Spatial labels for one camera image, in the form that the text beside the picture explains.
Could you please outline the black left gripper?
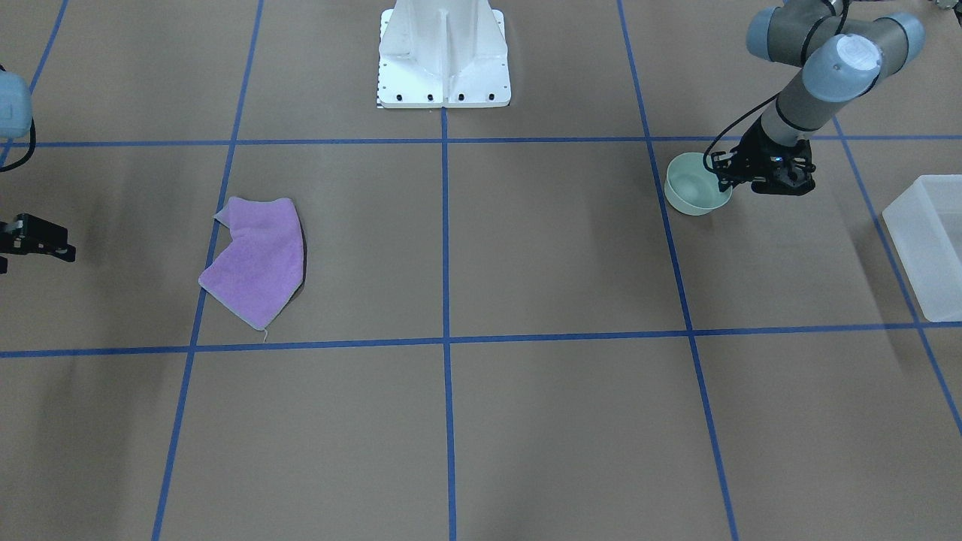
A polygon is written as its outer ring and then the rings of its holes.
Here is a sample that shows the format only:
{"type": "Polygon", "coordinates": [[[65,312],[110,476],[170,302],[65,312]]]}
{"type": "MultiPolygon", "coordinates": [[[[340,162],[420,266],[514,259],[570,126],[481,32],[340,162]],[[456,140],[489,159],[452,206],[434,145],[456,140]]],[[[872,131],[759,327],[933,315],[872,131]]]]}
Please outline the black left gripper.
{"type": "Polygon", "coordinates": [[[773,141],[760,123],[756,121],[743,134],[741,141],[731,152],[715,151],[710,153],[710,169],[717,177],[719,192],[728,192],[743,183],[751,183],[755,178],[755,162],[760,157],[760,146],[763,141],[773,141]]]}

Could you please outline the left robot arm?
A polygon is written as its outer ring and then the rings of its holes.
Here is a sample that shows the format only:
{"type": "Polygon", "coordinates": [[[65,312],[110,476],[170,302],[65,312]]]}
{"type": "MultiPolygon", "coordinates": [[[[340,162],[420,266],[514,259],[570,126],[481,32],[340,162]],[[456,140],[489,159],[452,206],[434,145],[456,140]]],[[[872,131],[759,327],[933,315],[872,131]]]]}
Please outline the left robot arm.
{"type": "Polygon", "coordinates": [[[757,107],[758,119],[731,151],[704,152],[705,171],[715,175],[719,192],[745,183],[763,195],[811,192],[811,134],[923,51],[927,32],[914,14],[853,20],[850,7],[849,1],[787,1],[752,18],[750,54],[798,72],[757,107]]]}

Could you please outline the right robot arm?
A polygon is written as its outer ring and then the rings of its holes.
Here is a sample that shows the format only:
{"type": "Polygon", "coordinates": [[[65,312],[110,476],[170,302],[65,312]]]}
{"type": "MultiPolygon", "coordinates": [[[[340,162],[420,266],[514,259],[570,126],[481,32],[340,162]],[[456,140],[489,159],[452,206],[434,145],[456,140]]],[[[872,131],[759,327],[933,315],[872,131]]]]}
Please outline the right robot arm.
{"type": "MultiPolygon", "coordinates": [[[[1,68],[1,136],[28,138],[23,155],[3,165],[6,174],[23,167],[37,149],[37,126],[32,95],[27,82],[17,73],[1,68]]],[[[68,242],[68,229],[30,213],[20,213],[11,222],[1,222],[2,273],[9,268],[9,255],[48,255],[61,261],[76,261],[76,249],[68,242]]]]}

